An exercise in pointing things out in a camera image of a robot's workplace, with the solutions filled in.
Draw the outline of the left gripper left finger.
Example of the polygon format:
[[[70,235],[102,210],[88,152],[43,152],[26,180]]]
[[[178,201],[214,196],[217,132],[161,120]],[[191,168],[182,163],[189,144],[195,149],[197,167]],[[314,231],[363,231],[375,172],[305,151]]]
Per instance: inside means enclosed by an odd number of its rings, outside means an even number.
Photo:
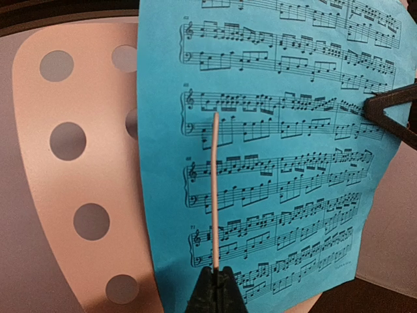
[[[216,312],[216,276],[210,267],[202,268],[185,313]]]

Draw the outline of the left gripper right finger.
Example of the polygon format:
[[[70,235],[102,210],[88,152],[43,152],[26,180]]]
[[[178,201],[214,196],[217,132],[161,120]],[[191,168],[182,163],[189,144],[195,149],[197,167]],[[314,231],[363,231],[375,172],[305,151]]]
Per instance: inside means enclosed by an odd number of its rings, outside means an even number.
[[[233,270],[229,266],[225,266],[217,275],[216,311],[220,313],[248,313]]]

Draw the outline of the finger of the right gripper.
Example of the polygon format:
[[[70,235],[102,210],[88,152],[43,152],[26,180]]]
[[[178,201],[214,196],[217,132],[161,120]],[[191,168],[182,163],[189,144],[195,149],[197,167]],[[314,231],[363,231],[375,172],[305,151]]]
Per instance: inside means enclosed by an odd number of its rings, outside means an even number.
[[[399,138],[410,148],[416,150],[416,133],[399,124],[397,121],[394,121],[392,118],[388,117],[384,113],[383,108],[366,107],[364,111],[365,117],[368,120],[387,130],[389,133]]]
[[[383,111],[392,106],[416,100],[416,83],[371,97],[364,102],[364,111]]]

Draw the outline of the blue sheet music paper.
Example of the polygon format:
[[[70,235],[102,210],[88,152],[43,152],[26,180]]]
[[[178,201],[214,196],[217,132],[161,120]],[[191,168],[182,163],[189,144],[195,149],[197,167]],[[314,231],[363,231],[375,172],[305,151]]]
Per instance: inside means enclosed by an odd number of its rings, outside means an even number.
[[[142,1],[137,103],[156,282],[184,312],[212,265],[210,152],[220,116],[220,263],[250,312],[283,312],[356,274],[400,141],[364,101],[408,85],[400,1]]]

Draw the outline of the pink music stand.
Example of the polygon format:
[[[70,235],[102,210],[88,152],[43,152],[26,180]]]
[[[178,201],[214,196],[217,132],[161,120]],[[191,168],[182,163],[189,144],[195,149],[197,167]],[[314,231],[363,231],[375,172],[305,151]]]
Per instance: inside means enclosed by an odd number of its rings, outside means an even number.
[[[141,180],[138,34],[139,19],[47,27],[12,65],[29,190],[86,312],[166,312]]]

